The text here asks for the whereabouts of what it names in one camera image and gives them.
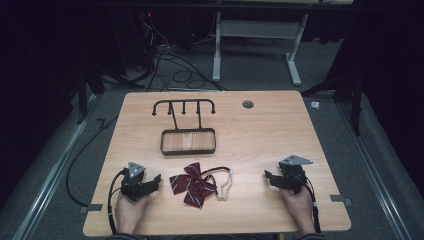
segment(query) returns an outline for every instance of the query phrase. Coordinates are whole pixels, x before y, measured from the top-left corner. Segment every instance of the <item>red bow tie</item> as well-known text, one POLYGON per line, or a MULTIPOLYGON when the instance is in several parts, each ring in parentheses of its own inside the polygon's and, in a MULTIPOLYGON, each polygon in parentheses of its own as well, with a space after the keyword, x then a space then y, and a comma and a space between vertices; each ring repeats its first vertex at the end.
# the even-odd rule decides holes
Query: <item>red bow tie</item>
POLYGON ((226 170, 230 173, 229 180, 231 179, 231 170, 227 167, 217 167, 201 172, 200 164, 196 162, 188 165, 184 170, 188 174, 176 175, 169 178, 172 191, 174 195, 187 191, 184 202, 198 208, 202 208, 207 196, 214 192, 218 196, 216 182, 212 174, 208 174, 204 178, 202 178, 202 175, 217 170, 226 170))

